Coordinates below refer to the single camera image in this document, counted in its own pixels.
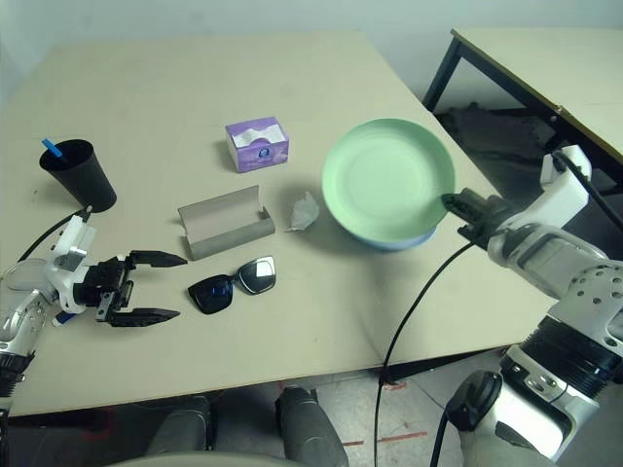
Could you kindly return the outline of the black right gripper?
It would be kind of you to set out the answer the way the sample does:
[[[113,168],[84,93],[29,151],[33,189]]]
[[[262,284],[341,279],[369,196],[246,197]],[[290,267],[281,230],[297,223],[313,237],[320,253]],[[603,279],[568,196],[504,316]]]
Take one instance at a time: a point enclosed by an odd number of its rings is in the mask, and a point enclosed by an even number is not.
[[[498,226],[511,216],[511,204],[504,198],[483,198],[470,189],[457,194],[441,196],[444,208],[464,221],[458,233],[465,239],[486,249]]]

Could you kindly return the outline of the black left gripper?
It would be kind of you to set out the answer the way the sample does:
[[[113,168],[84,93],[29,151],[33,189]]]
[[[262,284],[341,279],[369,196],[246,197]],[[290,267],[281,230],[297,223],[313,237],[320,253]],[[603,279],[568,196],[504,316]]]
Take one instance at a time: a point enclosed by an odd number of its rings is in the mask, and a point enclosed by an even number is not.
[[[131,312],[120,312],[128,305],[133,282],[129,279],[135,265],[151,268],[184,266],[188,261],[178,255],[155,250],[132,250],[128,259],[113,257],[86,267],[81,282],[73,285],[73,299],[77,305],[95,309],[95,320],[112,327],[148,327],[164,323],[180,315],[178,311],[142,307]]]

